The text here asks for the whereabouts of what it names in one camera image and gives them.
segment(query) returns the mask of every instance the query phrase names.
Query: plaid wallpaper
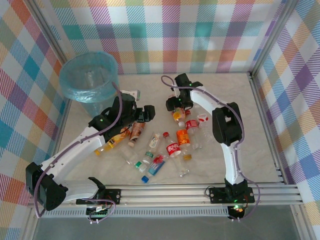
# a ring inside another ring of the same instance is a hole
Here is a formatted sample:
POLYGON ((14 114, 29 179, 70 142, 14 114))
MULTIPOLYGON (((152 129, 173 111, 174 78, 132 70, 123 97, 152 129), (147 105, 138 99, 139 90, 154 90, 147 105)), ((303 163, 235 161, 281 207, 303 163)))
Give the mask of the plaid wallpaper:
POLYGON ((0 0, 0 240, 16 240, 26 166, 52 154, 65 109, 60 62, 22 0, 0 0))
POLYGON ((320 0, 301 0, 257 83, 291 183, 320 239, 320 0))
POLYGON ((119 74, 247 72, 287 0, 36 0, 67 57, 119 74))

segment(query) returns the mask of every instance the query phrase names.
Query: purple cable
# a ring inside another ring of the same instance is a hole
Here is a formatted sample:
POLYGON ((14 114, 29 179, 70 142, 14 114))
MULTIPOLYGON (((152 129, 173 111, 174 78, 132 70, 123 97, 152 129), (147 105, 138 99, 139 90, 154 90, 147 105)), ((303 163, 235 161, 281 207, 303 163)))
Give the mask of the purple cable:
POLYGON ((174 81, 171 77, 169 77, 169 76, 167 76, 167 75, 162 75, 162 76, 161 76, 161 81, 162 81, 162 83, 163 83, 164 85, 166 85, 166 86, 168 86, 168 87, 170 87, 170 88, 174 88, 174 89, 192 89, 192 90, 196 90, 196 91, 202 92, 203 94, 207 95, 209 98, 211 98, 212 100, 214 100, 214 101, 217 102, 218 104, 226 107, 228 110, 230 110, 230 111, 234 114, 235 118, 237 119, 237 121, 238 121, 239 124, 240 124, 241 132, 242 132, 242 138, 240 139, 239 142, 237 142, 237 143, 234 145, 234 149, 235 149, 235 151, 234 151, 235 167, 236 167, 236 169, 239 171, 240 175, 241 175, 245 180, 247 180, 249 183, 254 184, 254 185, 257 187, 257 190, 258 190, 258 198, 257 198, 257 200, 256 200, 256 202, 255 202, 255 205, 254 205, 253 209, 252 209, 246 216, 244 216, 242 219, 245 219, 245 218, 251 216, 252 213, 256 210, 256 208, 257 208, 257 206, 258 206, 258 204, 259 204, 259 202, 260 202, 261 191, 260 191, 260 187, 258 186, 258 184, 257 184, 256 182, 248 179, 248 178, 242 173, 242 171, 241 171, 241 169, 240 169, 240 166, 239 166, 239 162, 238 162, 238 148, 237 148, 237 147, 238 147, 239 144, 241 144, 241 143, 245 140, 245 128, 244 128, 244 124, 242 123, 242 121, 241 121, 241 119, 240 119, 240 116, 239 116, 239 115, 236 113, 236 111, 233 110, 230 106, 228 106, 227 104, 224 104, 223 102, 219 101, 217 98, 215 98, 213 95, 211 95, 211 94, 210 94, 209 92, 207 92, 207 91, 203 91, 203 90, 201 90, 201 89, 199 89, 199 88, 196 88, 196 87, 193 87, 193 86, 175 86, 175 85, 174 85, 174 84, 175 84, 175 81, 174 81), (170 85, 170 84, 166 83, 166 82, 164 81, 164 78, 170 79, 173 85, 170 85))
POLYGON ((97 220, 97 221, 93 221, 93 220, 91 219, 90 214, 89 214, 89 221, 90 221, 91 224, 92 224, 92 223, 97 223, 97 224, 98 224, 98 223, 102 222, 103 220, 109 218, 109 217, 111 216, 111 214, 113 214, 114 211, 115 211, 115 209, 116 209, 116 203, 115 203, 114 201, 112 201, 112 200, 109 200, 109 199, 92 199, 92 198, 81 198, 81 199, 82 199, 82 200, 86 200, 86 201, 91 201, 91 202, 108 202, 108 203, 112 203, 113 208, 112 208, 112 210, 108 213, 108 215, 105 216, 105 217, 103 217, 103 218, 101 218, 101 219, 99 219, 99 220, 97 220))
POLYGON ((39 187, 40 187, 40 183, 42 181, 42 179, 45 177, 46 173, 49 171, 49 169, 51 168, 51 165, 54 165, 64 154, 66 154, 68 151, 70 151, 74 146, 78 145, 78 144, 82 144, 84 141, 90 139, 90 138, 93 138, 97 135, 100 135, 100 134, 103 134, 104 132, 108 131, 109 129, 111 129, 119 120, 120 116, 121 116, 121 113, 122 113, 122 98, 121 98, 121 92, 118 88, 118 86, 112 82, 112 86, 115 88, 117 94, 118 94, 118 97, 119 97, 119 103, 120 103, 120 106, 119 106, 119 113, 118 115, 116 116, 116 119, 114 120, 113 123, 111 123, 110 126, 106 127, 105 129, 99 131, 99 132, 96 132, 90 136, 86 136, 82 139, 80 139, 79 141, 76 141, 74 142, 73 144, 71 144, 70 146, 68 146, 65 150, 63 150, 57 157, 54 157, 54 160, 49 164, 49 166, 43 171, 43 173, 40 175, 38 181, 36 182, 35 184, 35 188, 34 188, 34 198, 33 198, 33 203, 34 203, 34 208, 35 208, 35 215, 36 217, 39 219, 41 218, 41 216, 44 214, 45 212, 45 209, 42 210, 42 212, 40 213, 39 212, 39 207, 38 207, 38 191, 39 191, 39 187))

